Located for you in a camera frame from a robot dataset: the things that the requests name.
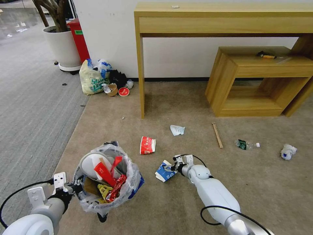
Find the red snack wrapper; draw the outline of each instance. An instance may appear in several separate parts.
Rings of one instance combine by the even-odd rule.
[[[103,163],[100,162],[98,165],[96,165],[94,170],[102,177],[104,181],[108,182],[110,186],[114,187],[115,179],[109,170],[105,167],[105,165],[103,165]]]
[[[140,142],[140,154],[149,154],[156,151],[156,140],[143,136]]]
[[[111,167],[111,175],[114,176],[114,168],[122,161],[122,156],[116,156]]]
[[[116,184],[113,188],[113,190],[111,191],[111,193],[106,197],[106,200],[109,201],[109,202],[113,202],[118,196],[119,196],[119,193],[120,193],[120,190],[121,190],[121,187],[122,185],[126,182],[126,175],[121,175],[120,178],[118,178],[116,180]]]

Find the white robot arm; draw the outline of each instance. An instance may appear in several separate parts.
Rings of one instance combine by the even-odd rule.
[[[53,177],[54,192],[50,196],[48,183],[31,188],[27,191],[33,205],[30,215],[13,222],[3,235],[56,235],[59,222],[75,191],[82,190],[80,181],[67,182],[65,172]]]
[[[199,197],[205,205],[201,210],[201,217],[202,212],[208,210],[216,221],[224,225],[230,235],[274,235],[258,222],[243,215],[235,197],[211,175],[210,170],[205,165],[193,164],[193,155],[180,155],[173,159],[174,165],[165,166],[164,169],[178,171],[195,185]]]

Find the white wall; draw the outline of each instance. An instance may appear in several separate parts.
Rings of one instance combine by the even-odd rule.
[[[219,0],[218,2],[251,1]],[[138,77],[134,26],[134,9],[137,2],[139,1],[74,0],[91,59],[93,61],[106,59],[129,78]],[[289,0],[289,2],[299,2],[299,0]],[[297,38],[144,38],[145,77],[209,77],[219,46],[281,45],[291,48],[296,40]]]

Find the baseboard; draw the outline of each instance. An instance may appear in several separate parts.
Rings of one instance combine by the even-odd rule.
[[[138,82],[138,78],[129,78]],[[209,77],[145,78],[145,82],[207,82]],[[236,81],[262,81],[262,78],[236,78]]]

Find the wooden stool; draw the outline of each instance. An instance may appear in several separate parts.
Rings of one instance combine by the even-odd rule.
[[[312,76],[313,61],[286,47],[219,47],[205,95],[217,117],[279,116]],[[233,86],[235,78],[263,81]]]

